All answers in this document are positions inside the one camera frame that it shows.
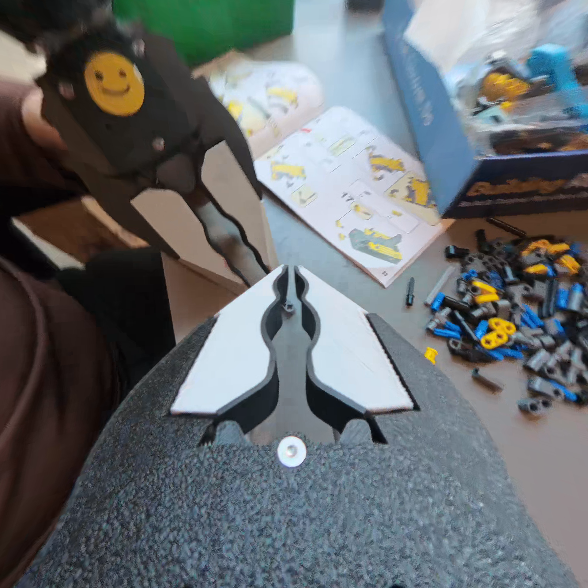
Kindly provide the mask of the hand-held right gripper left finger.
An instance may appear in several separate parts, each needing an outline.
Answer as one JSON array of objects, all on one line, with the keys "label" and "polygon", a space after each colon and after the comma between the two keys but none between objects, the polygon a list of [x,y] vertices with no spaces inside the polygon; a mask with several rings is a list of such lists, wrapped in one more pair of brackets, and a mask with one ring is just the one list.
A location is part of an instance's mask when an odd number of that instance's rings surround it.
[{"label": "hand-held right gripper left finger", "polygon": [[282,327],[288,267],[281,265],[215,315],[170,414],[237,422],[250,433],[279,395],[273,340]]}]

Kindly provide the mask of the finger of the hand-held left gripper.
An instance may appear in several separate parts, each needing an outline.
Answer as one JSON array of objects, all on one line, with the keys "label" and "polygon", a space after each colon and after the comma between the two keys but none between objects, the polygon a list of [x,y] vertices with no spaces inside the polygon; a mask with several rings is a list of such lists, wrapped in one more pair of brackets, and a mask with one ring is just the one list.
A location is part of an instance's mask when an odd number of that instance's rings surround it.
[{"label": "finger of the hand-held left gripper", "polygon": [[145,189],[130,204],[147,221],[179,262],[210,282],[236,295],[247,286],[214,251],[200,220],[180,194],[172,190]]},{"label": "finger of the hand-held left gripper", "polygon": [[211,147],[202,164],[200,219],[212,244],[238,276],[266,276],[277,267],[275,243],[262,198],[230,146]]}]

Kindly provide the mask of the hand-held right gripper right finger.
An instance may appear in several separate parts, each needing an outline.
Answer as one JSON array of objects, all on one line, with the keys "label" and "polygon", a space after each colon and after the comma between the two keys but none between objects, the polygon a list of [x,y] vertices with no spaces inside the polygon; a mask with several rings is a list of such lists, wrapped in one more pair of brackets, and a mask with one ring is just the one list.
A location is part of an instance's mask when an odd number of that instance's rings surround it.
[{"label": "hand-held right gripper right finger", "polygon": [[306,400],[342,434],[350,421],[381,434],[376,417],[413,411],[416,401],[378,335],[371,314],[308,269],[295,266],[306,352]]}]

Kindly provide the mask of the grey desk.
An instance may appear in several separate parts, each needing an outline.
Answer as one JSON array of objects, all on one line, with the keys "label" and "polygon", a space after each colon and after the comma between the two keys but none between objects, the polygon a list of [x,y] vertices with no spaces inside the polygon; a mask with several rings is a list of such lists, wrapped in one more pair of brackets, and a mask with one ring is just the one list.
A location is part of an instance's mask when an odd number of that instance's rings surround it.
[{"label": "grey desk", "polygon": [[[313,70],[326,106],[351,109],[404,151],[416,154],[385,53],[379,13],[348,12],[344,1],[297,1],[293,33],[246,51],[258,61],[299,62]],[[559,403],[533,419],[517,406],[526,396],[526,376],[518,362],[496,362],[488,372],[504,385],[493,393],[471,377],[473,366],[453,357],[444,339],[424,328],[423,305],[448,266],[447,245],[472,247],[474,232],[505,235],[480,219],[456,221],[423,254],[383,289],[363,270],[311,230],[273,196],[264,197],[270,230],[281,263],[302,265],[370,312],[380,315],[423,354],[437,349],[435,365],[471,404],[499,448],[518,494],[554,551],[587,587],[587,408]],[[415,300],[405,306],[409,278]]]}]

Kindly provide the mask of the person's left hand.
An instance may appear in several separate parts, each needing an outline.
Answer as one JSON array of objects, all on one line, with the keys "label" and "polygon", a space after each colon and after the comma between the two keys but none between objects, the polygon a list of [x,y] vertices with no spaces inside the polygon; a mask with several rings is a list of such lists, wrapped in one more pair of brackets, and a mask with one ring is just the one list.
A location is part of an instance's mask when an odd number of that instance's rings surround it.
[{"label": "person's left hand", "polygon": [[48,151],[66,152],[67,146],[58,131],[42,115],[43,93],[38,87],[22,101],[21,116],[29,137]]}]

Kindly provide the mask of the white building instruction booklet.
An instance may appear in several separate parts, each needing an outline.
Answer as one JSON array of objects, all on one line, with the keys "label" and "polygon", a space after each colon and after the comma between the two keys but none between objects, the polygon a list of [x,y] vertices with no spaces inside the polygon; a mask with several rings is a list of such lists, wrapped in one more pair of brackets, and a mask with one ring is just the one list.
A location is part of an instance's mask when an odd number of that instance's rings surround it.
[{"label": "white building instruction booklet", "polygon": [[239,125],[264,188],[383,287],[452,226],[421,162],[352,110],[326,109],[305,65],[231,51],[192,75]]}]

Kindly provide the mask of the light grey ribbed axle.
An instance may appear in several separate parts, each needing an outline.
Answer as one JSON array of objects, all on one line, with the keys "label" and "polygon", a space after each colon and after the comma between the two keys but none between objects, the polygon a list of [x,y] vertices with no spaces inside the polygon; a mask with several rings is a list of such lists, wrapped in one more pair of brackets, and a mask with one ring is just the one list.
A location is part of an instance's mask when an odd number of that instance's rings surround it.
[{"label": "light grey ribbed axle", "polygon": [[437,295],[441,293],[442,289],[445,287],[447,281],[453,277],[456,273],[459,273],[459,266],[457,265],[450,265],[445,269],[443,274],[441,274],[428,293],[427,297],[424,300],[424,305],[430,307],[434,300],[436,299]]}]

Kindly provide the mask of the dark grey tube piece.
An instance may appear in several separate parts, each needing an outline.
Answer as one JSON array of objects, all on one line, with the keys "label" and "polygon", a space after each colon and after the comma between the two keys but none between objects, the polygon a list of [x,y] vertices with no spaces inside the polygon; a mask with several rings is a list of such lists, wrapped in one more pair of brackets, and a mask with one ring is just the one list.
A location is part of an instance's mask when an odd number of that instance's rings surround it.
[{"label": "dark grey tube piece", "polygon": [[504,389],[504,385],[501,382],[499,382],[495,378],[492,378],[485,371],[482,371],[480,368],[475,368],[471,372],[471,376],[477,384],[483,386],[485,389],[493,393],[502,392]]}]

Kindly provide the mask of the green storage box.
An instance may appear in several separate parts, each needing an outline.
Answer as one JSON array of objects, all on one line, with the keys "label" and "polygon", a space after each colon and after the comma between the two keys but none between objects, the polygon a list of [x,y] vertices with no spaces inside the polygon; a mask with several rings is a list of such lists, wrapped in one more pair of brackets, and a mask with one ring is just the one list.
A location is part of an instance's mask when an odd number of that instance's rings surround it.
[{"label": "green storage box", "polygon": [[113,1],[119,20],[173,41],[190,65],[290,35],[295,1]]}]

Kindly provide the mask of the pile of mixed small pieces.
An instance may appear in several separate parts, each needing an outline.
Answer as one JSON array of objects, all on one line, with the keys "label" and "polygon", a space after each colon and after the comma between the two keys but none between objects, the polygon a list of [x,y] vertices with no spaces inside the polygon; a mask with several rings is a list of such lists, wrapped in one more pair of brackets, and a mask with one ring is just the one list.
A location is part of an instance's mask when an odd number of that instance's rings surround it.
[{"label": "pile of mixed small pieces", "polygon": [[587,244],[486,222],[506,237],[480,229],[475,249],[445,247],[449,266],[460,269],[426,306],[426,333],[474,369],[518,362],[526,376],[518,409],[530,417],[556,401],[586,408]]}]

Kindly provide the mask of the blue cardboard kit box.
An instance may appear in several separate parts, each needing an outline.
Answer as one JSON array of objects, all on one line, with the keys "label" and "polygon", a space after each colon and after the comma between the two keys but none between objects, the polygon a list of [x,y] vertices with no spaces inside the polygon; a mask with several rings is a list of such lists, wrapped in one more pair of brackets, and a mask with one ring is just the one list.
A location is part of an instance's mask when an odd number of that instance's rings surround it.
[{"label": "blue cardboard kit box", "polygon": [[406,119],[444,218],[587,210],[587,151],[476,155],[433,65],[403,39],[408,1],[386,1],[385,47]]}]

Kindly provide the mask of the bundle of clear plastic bags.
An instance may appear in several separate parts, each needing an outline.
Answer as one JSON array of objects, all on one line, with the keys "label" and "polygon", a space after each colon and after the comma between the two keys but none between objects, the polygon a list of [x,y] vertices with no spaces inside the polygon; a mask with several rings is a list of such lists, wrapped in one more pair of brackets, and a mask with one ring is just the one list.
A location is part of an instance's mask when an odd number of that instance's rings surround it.
[{"label": "bundle of clear plastic bags", "polygon": [[[587,98],[587,1],[415,1],[403,39],[435,67],[479,156],[587,150],[587,118],[563,113],[547,77],[527,67],[532,49],[564,47]],[[532,85],[512,110],[482,104],[490,72]]]}]

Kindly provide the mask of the yellow black wheel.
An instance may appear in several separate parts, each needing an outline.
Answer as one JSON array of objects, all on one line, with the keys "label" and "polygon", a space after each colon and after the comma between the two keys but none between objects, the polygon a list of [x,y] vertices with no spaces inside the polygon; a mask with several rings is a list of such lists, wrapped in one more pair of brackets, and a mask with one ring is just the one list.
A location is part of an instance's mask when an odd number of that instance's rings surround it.
[{"label": "yellow black wheel", "polygon": [[482,104],[498,105],[504,111],[510,111],[515,102],[526,95],[532,85],[508,73],[490,72],[481,81],[478,101]]}]

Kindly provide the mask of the blue plastic separator tool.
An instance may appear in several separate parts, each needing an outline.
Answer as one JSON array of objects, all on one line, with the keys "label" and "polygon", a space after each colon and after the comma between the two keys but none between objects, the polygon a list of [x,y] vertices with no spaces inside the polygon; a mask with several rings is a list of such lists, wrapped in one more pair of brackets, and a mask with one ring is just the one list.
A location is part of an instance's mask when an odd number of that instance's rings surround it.
[{"label": "blue plastic separator tool", "polygon": [[547,43],[532,49],[527,67],[533,77],[547,77],[564,114],[572,119],[587,118],[586,94],[564,47]]}]

